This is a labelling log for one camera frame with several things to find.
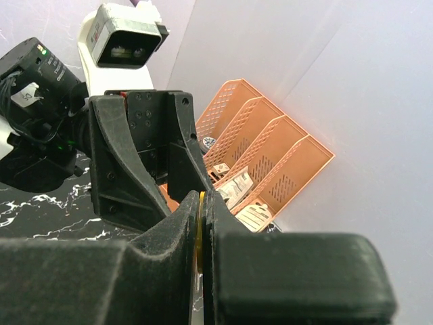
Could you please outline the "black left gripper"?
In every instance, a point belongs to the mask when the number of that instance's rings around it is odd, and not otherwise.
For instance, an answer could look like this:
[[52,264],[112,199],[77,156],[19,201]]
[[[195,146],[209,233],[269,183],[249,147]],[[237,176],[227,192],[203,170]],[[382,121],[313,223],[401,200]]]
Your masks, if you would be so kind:
[[90,159],[96,215],[145,232],[171,215],[156,183],[180,202],[211,191],[193,110],[180,90],[108,91],[93,96],[76,120],[76,147]]

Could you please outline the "yellow headed key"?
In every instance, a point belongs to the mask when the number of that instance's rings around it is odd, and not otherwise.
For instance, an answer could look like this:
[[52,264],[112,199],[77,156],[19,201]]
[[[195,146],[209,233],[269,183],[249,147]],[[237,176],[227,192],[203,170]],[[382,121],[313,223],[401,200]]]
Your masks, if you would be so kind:
[[196,273],[202,274],[202,220],[203,220],[203,207],[206,192],[200,192],[199,205],[197,212],[197,231],[195,241],[195,256],[196,256]]

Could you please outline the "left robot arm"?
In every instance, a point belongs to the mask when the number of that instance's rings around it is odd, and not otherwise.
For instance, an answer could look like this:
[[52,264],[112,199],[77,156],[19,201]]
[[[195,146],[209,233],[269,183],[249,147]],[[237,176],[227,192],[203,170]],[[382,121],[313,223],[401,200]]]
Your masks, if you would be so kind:
[[58,189],[90,159],[94,213],[146,231],[170,215],[167,200],[210,192],[193,98],[183,91],[107,89],[89,95],[31,37],[1,59],[1,183],[24,192]]

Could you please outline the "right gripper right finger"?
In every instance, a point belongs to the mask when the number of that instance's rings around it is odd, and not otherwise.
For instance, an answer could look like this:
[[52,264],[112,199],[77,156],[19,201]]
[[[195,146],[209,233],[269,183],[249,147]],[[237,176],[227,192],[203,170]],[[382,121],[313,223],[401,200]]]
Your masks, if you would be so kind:
[[398,303],[366,237],[253,233],[202,196],[205,324],[391,324]]

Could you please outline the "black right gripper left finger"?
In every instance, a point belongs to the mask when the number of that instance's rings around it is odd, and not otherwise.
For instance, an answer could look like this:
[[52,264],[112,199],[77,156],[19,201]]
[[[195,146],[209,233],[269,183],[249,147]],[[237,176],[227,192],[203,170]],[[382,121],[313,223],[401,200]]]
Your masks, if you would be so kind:
[[199,195],[132,241],[1,241],[2,324],[189,324]]

